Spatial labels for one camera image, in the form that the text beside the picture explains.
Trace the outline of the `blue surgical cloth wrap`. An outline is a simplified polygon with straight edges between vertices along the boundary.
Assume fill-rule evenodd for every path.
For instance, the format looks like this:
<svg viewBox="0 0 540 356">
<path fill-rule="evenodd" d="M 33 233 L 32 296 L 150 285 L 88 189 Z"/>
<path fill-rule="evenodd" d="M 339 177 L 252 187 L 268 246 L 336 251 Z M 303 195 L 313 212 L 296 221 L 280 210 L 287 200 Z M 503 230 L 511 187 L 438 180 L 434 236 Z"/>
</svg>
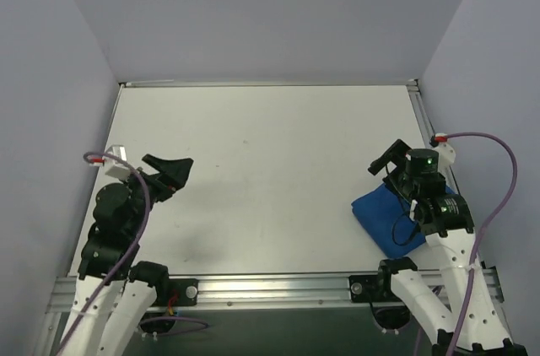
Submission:
<svg viewBox="0 0 540 356">
<path fill-rule="evenodd" d="M 414 230 L 409 206 L 384 184 L 351 203 L 352 213 L 387 258 L 407 256 L 425 243 L 421 233 L 409 242 Z"/>
</svg>

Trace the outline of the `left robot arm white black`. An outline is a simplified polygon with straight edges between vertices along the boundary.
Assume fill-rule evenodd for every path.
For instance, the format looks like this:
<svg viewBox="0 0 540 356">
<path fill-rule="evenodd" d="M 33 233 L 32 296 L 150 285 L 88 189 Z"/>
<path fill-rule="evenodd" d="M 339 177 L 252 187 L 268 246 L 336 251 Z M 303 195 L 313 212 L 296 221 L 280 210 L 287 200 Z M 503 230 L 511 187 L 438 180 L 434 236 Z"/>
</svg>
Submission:
<svg viewBox="0 0 540 356">
<path fill-rule="evenodd" d="M 169 298 L 167 267 L 135 258 L 154 204 L 184 188 L 193 160 L 146 154 L 143 162 L 154 169 L 152 174 L 134 168 L 113 149 L 87 152 L 84 161 L 103 167 L 115 182 L 96 193 L 94 222 L 81 250 L 57 354 L 121 355 L 149 306 Z"/>
</svg>

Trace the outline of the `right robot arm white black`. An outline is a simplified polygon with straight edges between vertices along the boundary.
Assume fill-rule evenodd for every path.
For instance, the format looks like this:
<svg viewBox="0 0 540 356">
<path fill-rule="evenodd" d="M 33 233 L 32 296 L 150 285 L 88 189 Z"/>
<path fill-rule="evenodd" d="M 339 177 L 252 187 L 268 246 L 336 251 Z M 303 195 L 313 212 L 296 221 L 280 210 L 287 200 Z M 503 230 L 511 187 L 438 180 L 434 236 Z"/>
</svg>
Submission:
<svg viewBox="0 0 540 356">
<path fill-rule="evenodd" d="M 448 301 L 443 303 L 408 257 L 381 261 L 375 292 L 397 298 L 408 308 L 431 343 L 433 355 L 524 355 L 501 321 L 486 283 L 475 229 L 466 200 L 446 190 L 440 154 L 394 142 L 368 169 L 409 206 L 408 216 L 424 236 L 440 271 Z"/>
</svg>

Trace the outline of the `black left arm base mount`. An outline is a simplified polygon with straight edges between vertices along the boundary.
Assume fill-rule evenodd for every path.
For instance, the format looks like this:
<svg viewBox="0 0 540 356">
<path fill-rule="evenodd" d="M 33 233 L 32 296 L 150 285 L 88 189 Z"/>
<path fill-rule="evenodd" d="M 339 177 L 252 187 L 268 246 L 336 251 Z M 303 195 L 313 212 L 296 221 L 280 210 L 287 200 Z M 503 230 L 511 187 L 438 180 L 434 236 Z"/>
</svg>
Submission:
<svg viewBox="0 0 540 356">
<path fill-rule="evenodd" d="M 195 278 L 168 278 L 157 285 L 153 307 L 190 307 L 197 304 L 198 283 Z"/>
</svg>

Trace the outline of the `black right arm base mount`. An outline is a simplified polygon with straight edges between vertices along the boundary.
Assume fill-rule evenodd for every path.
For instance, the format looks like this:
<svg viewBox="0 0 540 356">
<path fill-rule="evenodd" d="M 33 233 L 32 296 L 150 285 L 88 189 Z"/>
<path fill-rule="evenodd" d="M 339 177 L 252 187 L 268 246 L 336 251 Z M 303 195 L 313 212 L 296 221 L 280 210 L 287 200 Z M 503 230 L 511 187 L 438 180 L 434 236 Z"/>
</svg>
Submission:
<svg viewBox="0 0 540 356">
<path fill-rule="evenodd" d="M 375 274 L 350 275 L 349 294 L 352 303 L 381 302 L 385 297 Z"/>
</svg>

